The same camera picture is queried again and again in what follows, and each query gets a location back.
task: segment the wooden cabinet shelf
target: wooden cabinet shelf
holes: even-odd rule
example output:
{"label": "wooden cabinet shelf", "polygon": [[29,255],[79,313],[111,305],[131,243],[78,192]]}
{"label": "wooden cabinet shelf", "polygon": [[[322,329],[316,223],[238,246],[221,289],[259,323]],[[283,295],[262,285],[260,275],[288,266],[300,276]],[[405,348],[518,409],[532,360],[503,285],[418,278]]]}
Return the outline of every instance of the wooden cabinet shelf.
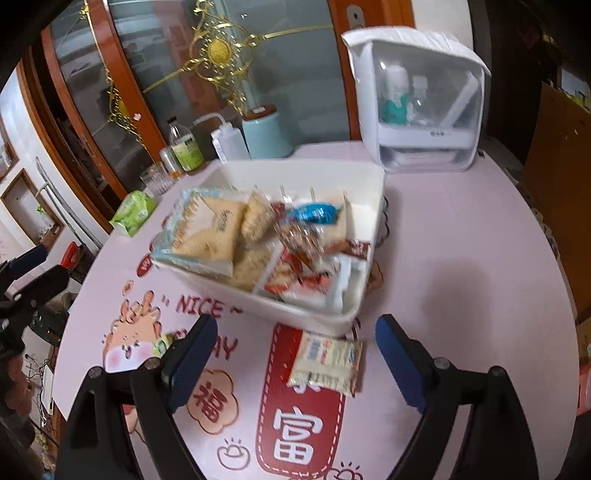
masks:
{"label": "wooden cabinet shelf", "polygon": [[25,170],[10,182],[0,199],[22,231],[35,245],[49,251],[64,229],[64,224],[41,195]]}

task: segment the snack package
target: snack package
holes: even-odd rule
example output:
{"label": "snack package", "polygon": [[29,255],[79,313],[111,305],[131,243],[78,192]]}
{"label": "snack package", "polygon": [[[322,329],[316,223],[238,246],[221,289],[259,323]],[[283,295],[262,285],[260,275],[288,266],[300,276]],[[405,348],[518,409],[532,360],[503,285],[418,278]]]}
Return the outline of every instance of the snack package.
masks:
{"label": "snack package", "polygon": [[321,245],[326,249],[329,245],[338,244],[347,238],[347,215],[349,206],[345,195],[341,193],[338,196],[330,197],[328,203],[335,205],[339,209],[339,215],[336,223],[332,225],[322,225]]}
{"label": "snack package", "polygon": [[283,219],[275,224],[281,243],[289,248],[309,268],[324,252],[320,231],[315,225]]}
{"label": "snack package", "polygon": [[288,387],[311,385],[354,396],[360,375],[363,342],[303,332]]}
{"label": "snack package", "polygon": [[156,200],[144,192],[130,192],[109,222],[123,235],[134,236],[156,208]]}
{"label": "snack package", "polygon": [[343,240],[342,242],[326,246],[324,253],[327,255],[340,253],[350,255],[359,260],[367,260],[370,245],[370,242],[361,242],[360,240]]}
{"label": "snack package", "polygon": [[188,189],[154,242],[152,260],[205,276],[231,277],[250,193]]}
{"label": "snack package", "polygon": [[343,295],[349,287],[351,261],[347,257],[323,262],[321,268],[303,274],[280,294],[285,303],[322,313],[343,312]]}
{"label": "snack package", "polygon": [[238,247],[234,259],[234,270],[230,279],[222,283],[240,290],[252,292],[263,275],[272,251],[267,247],[247,250]]}
{"label": "snack package", "polygon": [[289,248],[282,247],[276,265],[263,288],[270,294],[279,296],[290,288],[299,275],[303,275],[304,264]]}
{"label": "snack package", "polygon": [[350,258],[344,255],[327,258],[314,267],[314,271],[307,268],[295,253],[284,247],[264,290],[285,303],[322,313],[341,313],[351,276]]}
{"label": "snack package", "polygon": [[330,203],[308,203],[292,210],[288,219],[316,225],[333,225],[338,214],[339,209]]}
{"label": "snack package", "polygon": [[245,242],[258,242],[269,230],[275,217],[275,210],[267,198],[258,192],[252,192],[241,227]]}

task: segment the door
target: door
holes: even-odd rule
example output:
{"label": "door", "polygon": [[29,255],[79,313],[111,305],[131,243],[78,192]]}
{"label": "door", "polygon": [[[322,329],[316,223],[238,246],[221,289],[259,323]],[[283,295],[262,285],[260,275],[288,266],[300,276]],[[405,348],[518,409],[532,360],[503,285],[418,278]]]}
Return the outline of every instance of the door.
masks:
{"label": "door", "polygon": [[358,140],[355,83],[340,34],[413,25],[410,0],[75,0],[46,31],[62,102],[118,192],[141,187],[173,116],[208,159],[218,112],[274,104],[295,145]]}

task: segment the white device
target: white device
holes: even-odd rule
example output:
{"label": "white device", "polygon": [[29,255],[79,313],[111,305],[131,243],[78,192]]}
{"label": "white device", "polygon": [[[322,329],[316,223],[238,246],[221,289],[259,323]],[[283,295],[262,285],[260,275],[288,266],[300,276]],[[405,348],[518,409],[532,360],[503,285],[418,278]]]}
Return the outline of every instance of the white device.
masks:
{"label": "white device", "polygon": [[[480,57],[450,35],[408,27],[360,28],[342,38],[356,80],[361,137],[374,161],[393,173],[467,169],[490,75]],[[407,103],[392,104],[392,90],[406,85],[393,69],[413,79]],[[412,105],[421,102],[432,118],[417,125]]]}

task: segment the glass cabinet door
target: glass cabinet door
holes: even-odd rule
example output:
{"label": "glass cabinet door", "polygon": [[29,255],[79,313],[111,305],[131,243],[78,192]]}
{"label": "glass cabinet door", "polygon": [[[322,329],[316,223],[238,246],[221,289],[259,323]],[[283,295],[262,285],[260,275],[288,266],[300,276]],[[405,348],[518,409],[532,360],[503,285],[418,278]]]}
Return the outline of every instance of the glass cabinet door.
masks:
{"label": "glass cabinet door", "polygon": [[152,159],[133,133],[109,121],[110,84],[83,6],[74,1],[50,25],[61,74],[102,157],[128,192],[142,189],[139,175]]}
{"label": "glass cabinet door", "polygon": [[[195,72],[182,72],[154,87],[190,58],[193,27],[200,20],[193,12],[196,0],[108,0],[108,5],[165,138],[171,116],[187,126],[209,112],[235,116],[220,92]],[[245,107],[275,104],[296,144],[349,139],[343,74],[326,0],[216,0],[215,14],[256,35],[326,27],[269,38],[254,47],[243,83]]]}

